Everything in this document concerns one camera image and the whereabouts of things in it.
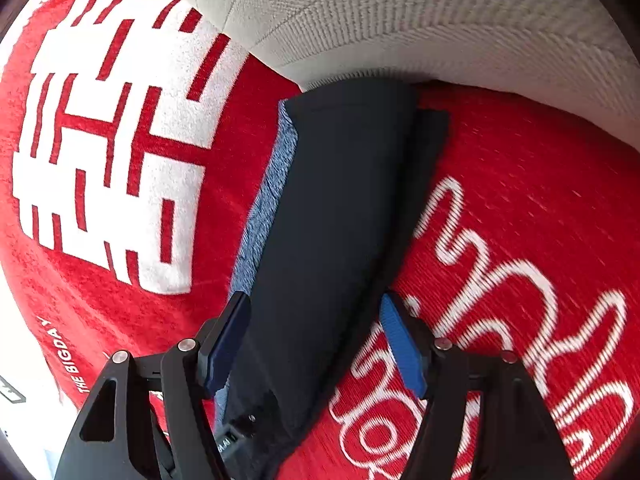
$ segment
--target folded black cloth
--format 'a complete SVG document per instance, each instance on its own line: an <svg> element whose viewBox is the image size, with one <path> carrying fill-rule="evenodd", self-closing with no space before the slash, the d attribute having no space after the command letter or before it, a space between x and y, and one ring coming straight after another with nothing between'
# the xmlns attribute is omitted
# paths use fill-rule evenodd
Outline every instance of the folded black cloth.
<svg viewBox="0 0 640 480"><path fill-rule="evenodd" d="M225 422L253 436L226 460L274 478L376 319L424 207L448 117L389 79L345 80L285 104L298 134L228 381Z"/></svg>

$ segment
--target white fabric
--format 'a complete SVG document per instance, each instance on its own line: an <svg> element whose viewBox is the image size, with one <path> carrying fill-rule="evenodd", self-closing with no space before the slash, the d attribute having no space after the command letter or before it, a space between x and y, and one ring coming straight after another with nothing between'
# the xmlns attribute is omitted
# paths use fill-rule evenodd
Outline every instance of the white fabric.
<svg viewBox="0 0 640 480"><path fill-rule="evenodd" d="M437 78L580 115L640 150L640 66L598 0L188 0L283 76Z"/></svg>

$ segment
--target beige knit fabric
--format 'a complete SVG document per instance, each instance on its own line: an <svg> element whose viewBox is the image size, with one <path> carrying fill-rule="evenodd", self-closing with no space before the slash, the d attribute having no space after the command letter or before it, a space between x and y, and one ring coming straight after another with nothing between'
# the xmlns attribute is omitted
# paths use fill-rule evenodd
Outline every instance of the beige knit fabric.
<svg viewBox="0 0 640 480"><path fill-rule="evenodd" d="M640 150L640 65L598 0L188 0L302 88L437 78L580 115Z"/></svg>

